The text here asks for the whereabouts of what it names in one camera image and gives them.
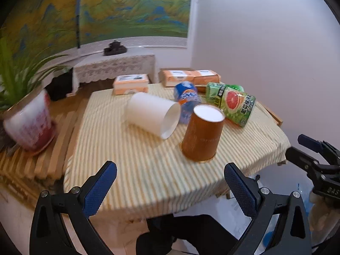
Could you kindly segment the striped yellow green tablecloth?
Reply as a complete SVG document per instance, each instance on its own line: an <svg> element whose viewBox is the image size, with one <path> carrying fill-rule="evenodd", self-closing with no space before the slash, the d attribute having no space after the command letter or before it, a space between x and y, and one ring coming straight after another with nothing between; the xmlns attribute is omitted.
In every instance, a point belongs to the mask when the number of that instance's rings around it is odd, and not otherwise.
<svg viewBox="0 0 340 255"><path fill-rule="evenodd" d="M247 176L285 162L289 139L259 103L244 128L226 122L215 157L197 163L180 149L185 125L162 140L127 122L129 99L114 96L109 89L91 94L67 164L65 191L83 185L106 161L116 163L117 178L99 209L103 215L133 220L178 213L228 192L224 180L228 162Z"/></svg>

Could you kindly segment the green potted plant leaves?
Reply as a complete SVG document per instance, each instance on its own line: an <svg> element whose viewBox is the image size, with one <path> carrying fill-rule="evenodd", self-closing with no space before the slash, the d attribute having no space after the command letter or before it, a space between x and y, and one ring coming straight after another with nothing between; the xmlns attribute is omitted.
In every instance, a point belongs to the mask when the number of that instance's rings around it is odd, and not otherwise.
<svg viewBox="0 0 340 255"><path fill-rule="evenodd" d="M65 52L51 52L54 46L35 44L32 51L14 54L7 35L1 29L1 113L19 104L41 86L55 71L66 68L63 63L52 63L68 57Z"/></svg>

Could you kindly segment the orange tissue pack double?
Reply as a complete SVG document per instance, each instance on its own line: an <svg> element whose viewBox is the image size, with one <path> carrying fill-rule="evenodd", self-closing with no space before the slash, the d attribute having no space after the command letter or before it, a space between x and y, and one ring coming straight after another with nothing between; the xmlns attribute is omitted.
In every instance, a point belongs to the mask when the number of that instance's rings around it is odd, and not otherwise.
<svg viewBox="0 0 340 255"><path fill-rule="evenodd" d="M220 75L213 70L161 70L159 76L165 87L175 87L182 82L206 85L209 82L221 81Z"/></svg>

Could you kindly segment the white paper cup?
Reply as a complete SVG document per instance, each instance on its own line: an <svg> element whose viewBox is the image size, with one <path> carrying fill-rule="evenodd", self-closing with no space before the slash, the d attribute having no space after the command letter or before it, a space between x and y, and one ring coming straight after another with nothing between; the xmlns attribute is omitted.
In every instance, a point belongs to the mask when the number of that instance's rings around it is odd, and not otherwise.
<svg viewBox="0 0 340 255"><path fill-rule="evenodd" d="M163 140L176 129L180 113L178 102L147 93L133 94L126 107L126 119L130 124Z"/></svg>

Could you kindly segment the wooden slatted bench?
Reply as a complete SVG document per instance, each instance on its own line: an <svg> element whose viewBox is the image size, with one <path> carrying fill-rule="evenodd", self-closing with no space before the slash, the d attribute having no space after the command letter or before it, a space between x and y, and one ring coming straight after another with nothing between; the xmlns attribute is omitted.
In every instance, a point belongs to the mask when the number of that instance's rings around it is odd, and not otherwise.
<svg viewBox="0 0 340 255"><path fill-rule="evenodd" d="M43 151L31 155L18 148L13 154L1 152L1 185L27 207L35 207L44 189L59 189L67 162L75 151L82 117L88 104L83 99L76 111L61 113L53 119L55 136Z"/></svg>

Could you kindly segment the blue orange soda bottle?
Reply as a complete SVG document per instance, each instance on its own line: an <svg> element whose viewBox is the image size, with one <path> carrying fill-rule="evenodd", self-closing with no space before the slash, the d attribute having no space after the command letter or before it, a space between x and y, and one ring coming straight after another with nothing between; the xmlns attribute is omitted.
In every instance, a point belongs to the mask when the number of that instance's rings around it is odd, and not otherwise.
<svg viewBox="0 0 340 255"><path fill-rule="evenodd" d="M201 98L195 85L189 81L183 81L174 87L174 99L180 104L181 114L179 122L188 124L194 107L201 103Z"/></svg>

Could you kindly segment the brown patterned paper cup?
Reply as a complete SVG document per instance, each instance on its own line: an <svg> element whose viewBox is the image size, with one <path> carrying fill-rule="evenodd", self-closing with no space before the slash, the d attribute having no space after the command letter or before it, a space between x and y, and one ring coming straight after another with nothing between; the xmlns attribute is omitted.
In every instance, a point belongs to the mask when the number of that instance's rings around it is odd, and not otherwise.
<svg viewBox="0 0 340 255"><path fill-rule="evenodd" d="M183 155L194 162L211 160L217 152L224 122L225 115L219 108L196 105L180 145Z"/></svg>

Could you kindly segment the black teapot ornament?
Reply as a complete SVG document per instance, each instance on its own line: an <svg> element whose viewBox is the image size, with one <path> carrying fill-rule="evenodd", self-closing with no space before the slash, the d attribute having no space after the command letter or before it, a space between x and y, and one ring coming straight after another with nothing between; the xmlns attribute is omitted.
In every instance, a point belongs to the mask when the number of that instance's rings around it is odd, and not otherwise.
<svg viewBox="0 0 340 255"><path fill-rule="evenodd" d="M119 55L127 53L127 48L120 41L114 40L104 49L104 56Z"/></svg>

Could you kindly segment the orange tissue pack single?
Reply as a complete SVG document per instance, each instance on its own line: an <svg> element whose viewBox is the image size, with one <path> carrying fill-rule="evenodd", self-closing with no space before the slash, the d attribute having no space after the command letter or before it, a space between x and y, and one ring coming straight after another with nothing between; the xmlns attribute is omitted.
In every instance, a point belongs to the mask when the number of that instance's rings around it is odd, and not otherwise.
<svg viewBox="0 0 340 255"><path fill-rule="evenodd" d="M149 78L146 74L131 74L117 76L113 82L113 94L125 95L139 92L147 93Z"/></svg>

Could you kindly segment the green landscape wall painting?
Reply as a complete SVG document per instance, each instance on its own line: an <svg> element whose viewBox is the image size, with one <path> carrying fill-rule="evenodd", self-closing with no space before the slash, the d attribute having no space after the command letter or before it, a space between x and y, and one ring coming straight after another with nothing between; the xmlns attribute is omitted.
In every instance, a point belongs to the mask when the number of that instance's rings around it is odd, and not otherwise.
<svg viewBox="0 0 340 255"><path fill-rule="evenodd" d="M7 5L1 36L23 61L108 39L185 38L191 0L1 0Z"/></svg>

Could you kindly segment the black cloth on table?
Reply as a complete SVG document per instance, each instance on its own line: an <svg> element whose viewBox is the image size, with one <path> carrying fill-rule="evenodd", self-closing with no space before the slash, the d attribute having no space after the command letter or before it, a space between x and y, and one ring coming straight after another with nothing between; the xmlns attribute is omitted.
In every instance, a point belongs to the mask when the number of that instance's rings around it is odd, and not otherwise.
<svg viewBox="0 0 340 255"><path fill-rule="evenodd" d="M45 87L50 100L58 101L67 97L73 91L73 68L54 77Z"/></svg>

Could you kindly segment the red white flower pot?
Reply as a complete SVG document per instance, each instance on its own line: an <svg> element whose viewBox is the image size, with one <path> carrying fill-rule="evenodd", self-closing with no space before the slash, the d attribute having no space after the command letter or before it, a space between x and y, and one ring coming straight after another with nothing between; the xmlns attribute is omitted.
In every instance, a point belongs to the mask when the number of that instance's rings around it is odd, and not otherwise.
<svg viewBox="0 0 340 255"><path fill-rule="evenodd" d="M49 95L39 86L2 114L6 133L31 156L41 153L57 133L48 105Z"/></svg>

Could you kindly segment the white lace covered shelf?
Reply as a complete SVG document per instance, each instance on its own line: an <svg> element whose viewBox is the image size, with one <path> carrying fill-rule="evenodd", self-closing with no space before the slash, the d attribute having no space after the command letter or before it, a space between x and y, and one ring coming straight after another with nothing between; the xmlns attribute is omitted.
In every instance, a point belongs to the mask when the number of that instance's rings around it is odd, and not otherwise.
<svg viewBox="0 0 340 255"><path fill-rule="evenodd" d="M81 84L132 74L147 74L150 82L158 83L159 68L155 55L150 52L131 50L113 56L93 54L73 67L73 93L78 92Z"/></svg>

